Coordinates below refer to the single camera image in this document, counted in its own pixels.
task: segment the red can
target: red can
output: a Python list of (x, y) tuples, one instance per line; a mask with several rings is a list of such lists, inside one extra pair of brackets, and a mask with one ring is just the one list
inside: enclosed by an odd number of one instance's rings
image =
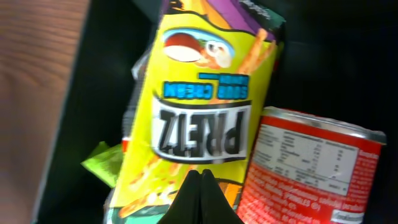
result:
[(362, 223), (380, 131), (265, 108), (238, 215), (245, 223)]

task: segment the white label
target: white label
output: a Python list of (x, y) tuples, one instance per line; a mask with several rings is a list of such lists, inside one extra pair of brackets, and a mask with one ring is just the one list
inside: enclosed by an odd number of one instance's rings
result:
[(250, 101), (221, 106), (180, 105), (154, 98), (152, 148), (159, 156), (177, 162), (245, 159), (250, 110)]
[(360, 224), (364, 215), (365, 213), (344, 212), (334, 209), (330, 221), (343, 224)]
[(253, 161), (281, 176), (347, 195), (358, 148), (262, 124)]

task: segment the brown wooden surface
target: brown wooden surface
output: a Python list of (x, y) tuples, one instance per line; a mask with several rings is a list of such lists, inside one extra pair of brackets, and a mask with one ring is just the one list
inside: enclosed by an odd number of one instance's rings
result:
[(29, 222), (87, 6), (0, 0), (0, 223)]

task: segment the silver can rim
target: silver can rim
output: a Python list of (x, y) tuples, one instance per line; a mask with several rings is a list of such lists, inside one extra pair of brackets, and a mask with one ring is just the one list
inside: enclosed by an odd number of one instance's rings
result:
[(288, 121), (306, 124), (336, 133), (346, 134), (361, 139), (367, 139), (370, 141), (378, 142), (382, 145), (385, 145), (387, 143), (386, 135), (382, 131), (372, 131), (370, 129), (366, 129), (355, 124), (350, 124), (331, 118), (323, 118), (312, 114), (280, 109), (273, 106), (265, 107), (262, 115), (286, 119)]

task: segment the dark background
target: dark background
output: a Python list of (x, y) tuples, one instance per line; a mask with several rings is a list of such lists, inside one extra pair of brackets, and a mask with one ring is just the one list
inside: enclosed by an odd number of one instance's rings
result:
[[(287, 20), (285, 51), (266, 105), (387, 134), (365, 223), (398, 222), (398, 11), (394, 1), (263, 0)], [(65, 102), (39, 223), (100, 223), (109, 192), (80, 162), (117, 144), (159, 1), (93, 0)]]

